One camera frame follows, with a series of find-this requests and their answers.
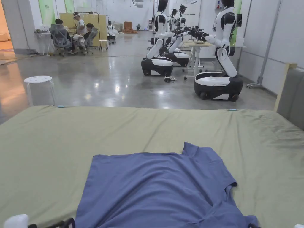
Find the caster wheel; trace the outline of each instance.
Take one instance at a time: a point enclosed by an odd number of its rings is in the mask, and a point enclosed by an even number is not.
[[[239,95],[238,94],[232,95],[230,97],[230,101],[232,101],[232,102],[236,102],[238,99],[239,99]]]
[[[201,93],[199,96],[202,100],[207,100],[207,94],[206,93]]]
[[[63,226],[61,226],[62,228],[75,228],[75,220],[73,218],[69,218],[68,220],[66,220],[63,224]]]
[[[143,74],[144,74],[145,76],[149,76],[149,75],[151,75],[151,72],[148,71],[148,70],[144,70],[144,71],[143,71]]]

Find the gray headboard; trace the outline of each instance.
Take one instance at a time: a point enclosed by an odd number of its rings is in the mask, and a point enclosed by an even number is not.
[[[282,92],[278,94],[275,111],[304,130],[304,70],[293,67],[287,68],[285,82]]]

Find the bed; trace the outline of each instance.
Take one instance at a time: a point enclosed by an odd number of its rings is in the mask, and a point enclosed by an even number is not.
[[[304,132],[273,111],[35,106],[0,125],[0,223],[74,217],[92,157],[211,147],[261,227],[304,224]]]

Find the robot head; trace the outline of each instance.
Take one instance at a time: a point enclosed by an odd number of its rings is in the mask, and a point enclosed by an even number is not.
[[[180,13],[180,15],[182,15],[183,13],[185,13],[186,9],[187,9],[186,6],[180,5],[180,8],[179,8],[179,13]]]
[[[234,0],[222,0],[224,7],[234,7]]]
[[[157,11],[161,11],[161,12],[165,11],[165,9],[167,8],[167,4],[168,4],[168,0],[159,0]]]
[[[173,8],[173,10],[172,10],[172,16],[175,16],[176,13],[177,13],[177,10]]]

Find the desk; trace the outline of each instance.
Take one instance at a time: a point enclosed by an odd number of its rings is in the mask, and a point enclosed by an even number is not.
[[[191,47],[193,48],[192,51],[192,63],[191,63],[191,67],[192,69],[194,69],[194,77],[196,77],[197,75],[197,70],[198,70],[198,62],[199,62],[199,53],[202,47],[211,47],[213,44],[210,44],[208,42],[205,43],[196,43],[195,41],[188,41],[188,42],[184,42],[182,47]],[[245,48],[245,46],[236,46],[234,48]]]
[[[34,33],[38,38],[42,40],[43,52],[40,55],[49,56],[50,44],[53,43],[51,39],[51,33]]]

